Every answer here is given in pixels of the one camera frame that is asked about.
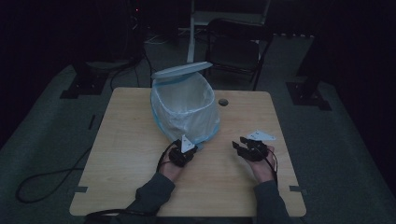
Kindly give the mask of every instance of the gray sleeve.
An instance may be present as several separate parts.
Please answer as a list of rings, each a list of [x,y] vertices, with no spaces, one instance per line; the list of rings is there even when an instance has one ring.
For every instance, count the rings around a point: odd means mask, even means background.
[[[254,188],[254,193],[257,201],[258,224],[292,223],[274,180],[260,183]]]
[[[143,187],[136,190],[134,202],[127,209],[142,213],[157,213],[161,206],[169,201],[175,184],[167,177],[156,173]],[[111,224],[155,223],[156,217],[117,215]]]

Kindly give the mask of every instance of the person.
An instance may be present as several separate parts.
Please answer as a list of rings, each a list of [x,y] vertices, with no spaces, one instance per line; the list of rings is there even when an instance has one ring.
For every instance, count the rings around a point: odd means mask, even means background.
[[[268,146],[268,149],[274,153],[274,147]],[[268,153],[267,160],[274,167],[276,161],[273,153]],[[279,195],[273,172],[268,163],[265,160],[246,161],[258,181],[258,185],[253,189],[257,201],[257,223],[291,223],[290,216],[286,210],[285,203]],[[170,162],[168,151],[163,157],[159,172],[155,173],[143,187],[136,190],[135,200],[127,207],[129,210],[146,214],[147,216],[119,214],[114,216],[110,223],[155,223],[155,214],[170,199],[171,193],[175,188],[174,183],[182,171],[183,168]]]

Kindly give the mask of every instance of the chair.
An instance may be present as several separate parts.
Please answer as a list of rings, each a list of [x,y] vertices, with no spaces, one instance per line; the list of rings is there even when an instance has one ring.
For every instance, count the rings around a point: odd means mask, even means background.
[[[250,82],[255,78],[255,91],[273,33],[261,23],[228,19],[214,19],[206,30],[205,60],[213,64],[211,68],[251,75]],[[258,41],[264,41],[265,47]]]

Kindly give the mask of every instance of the wooden tabletop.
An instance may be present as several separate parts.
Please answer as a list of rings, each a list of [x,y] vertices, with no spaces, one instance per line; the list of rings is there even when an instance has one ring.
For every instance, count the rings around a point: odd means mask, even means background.
[[[105,209],[125,208],[136,189],[147,183],[169,140],[154,122],[151,89],[117,88],[108,104],[92,152],[79,181],[86,192],[76,192],[70,206],[74,216]],[[215,91],[219,105],[219,132],[204,144],[176,182],[161,217],[255,217],[248,164],[236,155],[232,141],[256,130],[273,135],[278,161],[278,188],[292,217],[302,217],[305,205],[271,96],[263,91]]]

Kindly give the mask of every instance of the dark background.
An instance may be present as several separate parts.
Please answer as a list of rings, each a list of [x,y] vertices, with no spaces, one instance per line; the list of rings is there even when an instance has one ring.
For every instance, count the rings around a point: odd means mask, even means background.
[[[214,2],[202,1],[198,9]],[[233,10],[228,2],[215,9]],[[181,0],[2,1],[0,146],[67,65],[139,56],[148,27],[175,38],[177,27],[189,27],[190,8]],[[273,0],[267,19],[278,34],[315,36],[297,76],[334,85],[394,194],[395,11],[389,0]]]

